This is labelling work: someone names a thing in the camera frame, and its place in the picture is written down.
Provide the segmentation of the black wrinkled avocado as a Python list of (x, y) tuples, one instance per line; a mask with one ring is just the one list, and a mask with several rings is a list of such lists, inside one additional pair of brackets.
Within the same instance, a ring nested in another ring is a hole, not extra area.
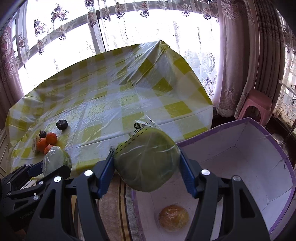
[(68, 123), (67, 123), (66, 120), (58, 120), (58, 121), (56, 122), (56, 127), (57, 127), (59, 130), (64, 131), (64, 130), (67, 129), (67, 127), (68, 127)]

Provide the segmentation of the purple white cardboard box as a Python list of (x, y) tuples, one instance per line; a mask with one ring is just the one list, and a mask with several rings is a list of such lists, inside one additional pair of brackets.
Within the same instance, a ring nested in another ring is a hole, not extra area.
[[(287, 224), (295, 192), (293, 167), (272, 135), (251, 118), (225, 123), (179, 143), (185, 155), (221, 178), (237, 175), (253, 196), (274, 240)], [(198, 201), (186, 190), (180, 172), (156, 191), (134, 191), (135, 212), (144, 240), (184, 240), (185, 226), (167, 232), (158, 221), (161, 210), (179, 205), (194, 216)]]

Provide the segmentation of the large green melon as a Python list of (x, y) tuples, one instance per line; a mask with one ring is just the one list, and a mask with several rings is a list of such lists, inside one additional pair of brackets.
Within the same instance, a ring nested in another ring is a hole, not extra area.
[(132, 123), (128, 140), (113, 150), (114, 166), (132, 189), (152, 192), (177, 171), (181, 151), (148, 116)]

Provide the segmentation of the pink curtain right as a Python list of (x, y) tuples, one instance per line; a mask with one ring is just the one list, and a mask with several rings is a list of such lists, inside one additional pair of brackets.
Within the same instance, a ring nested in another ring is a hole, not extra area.
[(258, 90), (275, 107), (283, 78), (285, 46), (280, 17), (270, 1), (218, 1), (220, 67), (213, 105), (238, 118), (249, 92)]

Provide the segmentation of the striped towel cushion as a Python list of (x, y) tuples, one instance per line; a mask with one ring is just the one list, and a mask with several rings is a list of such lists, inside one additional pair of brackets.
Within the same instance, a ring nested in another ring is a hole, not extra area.
[(145, 240), (136, 192), (114, 174), (107, 193), (96, 201), (110, 240)]

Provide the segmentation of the pink plastic stool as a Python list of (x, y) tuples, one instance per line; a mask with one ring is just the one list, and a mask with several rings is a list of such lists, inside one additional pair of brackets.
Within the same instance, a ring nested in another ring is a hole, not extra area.
[(249, 92), (247, 99), (237, 119), (242, 119), (249, 107), (255, 107), (258, 109), (260, 113), (259, 124), (261, 126), (265, 126), (270, 119), (272, 104), (272, 100), (267, 95), (263, 94), (258, 90), (253, 89)]

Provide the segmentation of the small green fruit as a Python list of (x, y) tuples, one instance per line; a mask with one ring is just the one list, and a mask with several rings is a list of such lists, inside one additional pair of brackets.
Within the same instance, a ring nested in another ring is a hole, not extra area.
[(66, 151), (62, 150), (58, 146), (51, 147), (48, 153), (45, 154), (42, 161), (42, 171), (44, 176), (52, 173), (63, 165), (69, 167), (70, 169), (72, 168), (70, 156)]

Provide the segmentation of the small dark mangosteen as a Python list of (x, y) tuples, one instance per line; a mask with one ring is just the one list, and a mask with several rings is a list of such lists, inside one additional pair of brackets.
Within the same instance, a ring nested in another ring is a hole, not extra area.
[(39, 137), (40, 138), (46, 138), (46, 136), (47, 136), (47, 133), (45, 131), (40, 131), (39, 132)]

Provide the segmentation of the white lace sheer curtain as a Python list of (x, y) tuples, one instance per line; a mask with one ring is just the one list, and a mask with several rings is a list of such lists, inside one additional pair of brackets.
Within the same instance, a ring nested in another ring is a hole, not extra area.
[(217, 1), (25, 1), (11, 21), (23, 93), (90, 56), (158, 40), (189, 63), (208, 96), (215, 92)]

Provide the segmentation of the orange with stem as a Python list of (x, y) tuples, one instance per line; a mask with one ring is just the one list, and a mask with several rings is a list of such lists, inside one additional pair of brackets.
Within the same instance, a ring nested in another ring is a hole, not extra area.
[(39, 152), (43, 153), (47, 146), (48, 146), (48, 143), (46, 138), (40, 138), (37, 141), (37, 149)]

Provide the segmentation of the yellow pear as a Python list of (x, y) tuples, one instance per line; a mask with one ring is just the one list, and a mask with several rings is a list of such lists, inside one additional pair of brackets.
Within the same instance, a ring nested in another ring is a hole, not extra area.
[(159, 224), (167, 232), (176, 232), (189, 223), (189, 214), (179, 205), (169, 205), (159, 213)]

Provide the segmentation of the yellow checkered plastic tablecloth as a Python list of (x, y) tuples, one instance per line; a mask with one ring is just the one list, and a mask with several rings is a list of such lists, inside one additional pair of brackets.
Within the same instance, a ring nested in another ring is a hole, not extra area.
[[(45, 131), (57, 135), (72, 175), (79, 175), (127, 140), (133, 121), (144, 116), (177, 143), (211, 128), (208, 94), (186, 60), (163, 41), (82, 60), (20, 99), (6, 118), (8, 170), (43, 159), (32, 144)], [(66, 130), (56, 127), (58, 120), (67, 121)]]

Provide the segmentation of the pink floral curtain left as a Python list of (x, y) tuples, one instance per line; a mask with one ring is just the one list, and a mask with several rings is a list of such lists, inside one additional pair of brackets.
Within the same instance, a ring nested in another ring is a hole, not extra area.
[(1, 35), (0, 58), (0, 98), (1, 98), (1, 130), (5, 126), (10, 108), (23, 97), (18, 69), (16, 66), (11, 26), (7, 25)]

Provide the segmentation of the pale cut fruit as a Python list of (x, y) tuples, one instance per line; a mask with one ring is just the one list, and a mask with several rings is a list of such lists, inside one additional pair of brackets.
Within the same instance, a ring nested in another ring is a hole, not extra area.
[(39, 135), (35, 135), (35, 137), (33, 138), (33, 144), (32, 144), (32, 151), (37, 154), (39, 152), (38, 148), (37, 148), (37, 144), (40, 140), (40, 136)]

